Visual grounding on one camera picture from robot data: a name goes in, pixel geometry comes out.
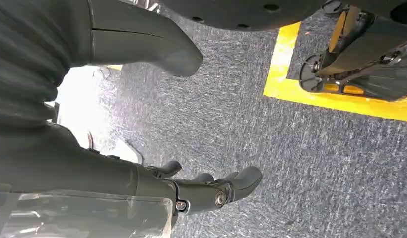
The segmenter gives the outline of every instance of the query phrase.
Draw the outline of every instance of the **black machine base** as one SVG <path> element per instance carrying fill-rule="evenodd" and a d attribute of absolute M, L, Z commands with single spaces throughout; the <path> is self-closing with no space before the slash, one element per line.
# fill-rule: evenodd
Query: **black machine base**
<path fill-rule="evenodd" d="M 316 76 L 322 55 L 312 55 L 300 70 L 300 86 L 310 93 L 333 93 L 386 101 L 407 97 L 407 56 L 394 63 L 376 64 L 367 69 L 334 76 Z"/>

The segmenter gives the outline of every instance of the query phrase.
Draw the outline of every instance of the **robotic hand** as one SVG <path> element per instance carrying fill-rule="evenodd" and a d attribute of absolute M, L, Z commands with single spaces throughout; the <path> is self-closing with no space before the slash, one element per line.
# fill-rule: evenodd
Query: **robotic hand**
<path fill-rule="evenodd" d="M 202 55 L 171 20 L 116 0 L 0 0 L 0 237 L 17 228 L 11 237 L 50 236 L 57 228 L 60 237 L 75 230 L 135 237 L 132 227 L 155 228 L 150 220 L 163 218 L 158 206 L 142 206 L 149 198 L 170 204 L 172 225 L 179 213 L 220 209 L 258 186 L 255 167 L 216 181 L 209 174 L 171 179 L 181 169 L 177 162 L 143 167 L 103 156 L 47 123 L 54 110 L 44 102 L 56 98 L 71 67 L 132 62 L 191 76 Z M 102 204 L 108 199 L 111 209 Z M 127 214 L 113 205 L 120 201 L 128 203 Z M 146 218 L 134 220 L 137 213 Z"/>

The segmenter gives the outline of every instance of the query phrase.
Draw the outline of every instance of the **bright light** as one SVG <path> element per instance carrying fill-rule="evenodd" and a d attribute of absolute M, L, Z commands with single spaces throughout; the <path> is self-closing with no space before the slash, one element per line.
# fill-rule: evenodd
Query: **bright light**
<path fill-rule="evenodd" d="M 23 234 L 23 233 L 35 232 L 35 231 L 37 231 L 37 228 L 38 228 L 38 227 L 33 227 L 33 228 L 28 228 L 28 229 L 20 230 L 19 233 Z"/>

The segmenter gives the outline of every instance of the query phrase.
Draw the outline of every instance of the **black wheel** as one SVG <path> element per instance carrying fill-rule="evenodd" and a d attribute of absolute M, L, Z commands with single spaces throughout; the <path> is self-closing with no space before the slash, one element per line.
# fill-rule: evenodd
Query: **black wheel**
<path fill-rule="evenodd" d="M 325 85 L 325 81 L 315 75 L 320 65 L 320 59 L 321 55 L 312 55 L 301 66 L 300 87 L 309 93 L 321 92 Z"/>

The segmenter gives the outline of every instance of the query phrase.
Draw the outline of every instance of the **screw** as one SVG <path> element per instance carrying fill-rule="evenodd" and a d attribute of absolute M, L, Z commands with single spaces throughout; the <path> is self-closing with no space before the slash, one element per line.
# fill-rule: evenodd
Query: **screw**
<path fill-rule="evenodd" d="M 179 211 L 184 211 L 186 209 L 186 202 L 183 201 L 176 202 L 176 209 Z"/>
<path fill-rule="evenodd" d="M 312 73 L 316 73 L 319 70 L 319 63 L 314 62 L 314 64 L 311 65 L 311 68 L 312 68 Z"/>
<path fill-rule="evenodd" d="M 222 207 L 225 204 L 225 193 L 223 191 L 220 191 L 216 194 L 215 196 L 215 204 L 217 205 L 217 207 Z"/>

